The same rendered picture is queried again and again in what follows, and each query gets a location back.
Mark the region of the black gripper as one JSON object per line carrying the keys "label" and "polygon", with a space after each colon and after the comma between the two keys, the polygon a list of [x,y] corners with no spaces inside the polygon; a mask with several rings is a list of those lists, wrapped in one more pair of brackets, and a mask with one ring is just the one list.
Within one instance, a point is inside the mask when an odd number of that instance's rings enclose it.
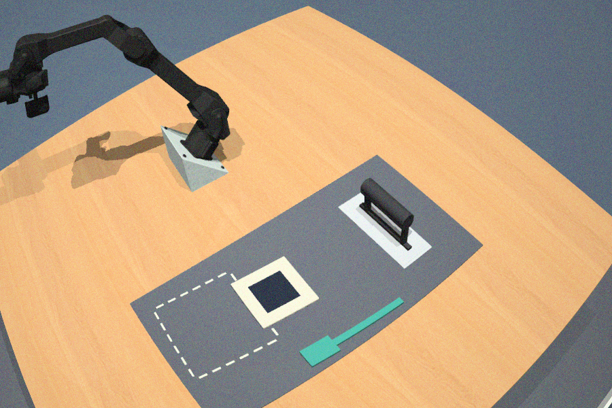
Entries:
{"label": "black gripper", "polygon": [[[42,67],[43,67],[43,61],[41,61],[40,63],[33,65],[33,67],[38,68],[40,71],[42,71]],[[37,92],[43,90],[45,87],[39,88],[37,90]],[[25,107],[26,107],[26,113],[27,113],[27,117],[28,118],[34,118],[36,116],[42,115],[46,112],[49,111],[50,106],[48,103],[48,96],[45,95],[41,98],[37,97],[37,92],[35,92],[33,95],[29,95],[29,98],[34,98],[31,101],[25,102]],[[33,96],[33,97],[32,97]]]}

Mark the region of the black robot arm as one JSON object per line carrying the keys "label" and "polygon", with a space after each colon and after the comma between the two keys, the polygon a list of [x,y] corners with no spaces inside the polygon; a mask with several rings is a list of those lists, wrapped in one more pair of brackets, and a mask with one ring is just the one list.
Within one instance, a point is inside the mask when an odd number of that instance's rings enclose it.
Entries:
{"label": "black robot arm", "polygon": [[[0,103],[18,102],[20,95],[33,95],[48,86],[48,71],[33,67],[51,54],[85,42],[105,38],[123,52],[125,59],[154,72],[175,91],[189,100],[187,107],[197,121],[181,144],[195,158],[211,157],[219,140],[229,135],[229,107],[212,89],[197,84],[164,57],[139,27],[129,26],[109,15],[89,20],[52,33],[21,37],[15,47],[10,68],[0,71]],[[20,75],[19,75],[20,74]]]}

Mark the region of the cream square tile with dark top patch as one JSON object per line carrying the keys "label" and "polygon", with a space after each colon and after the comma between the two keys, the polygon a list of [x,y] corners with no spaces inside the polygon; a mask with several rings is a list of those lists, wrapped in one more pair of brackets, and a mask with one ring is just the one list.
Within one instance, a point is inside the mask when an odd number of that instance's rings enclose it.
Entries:
{"label": "cream square tile with dark top patch", "polygon": [[231,286],[264,329],[319,300],[285,256]]}

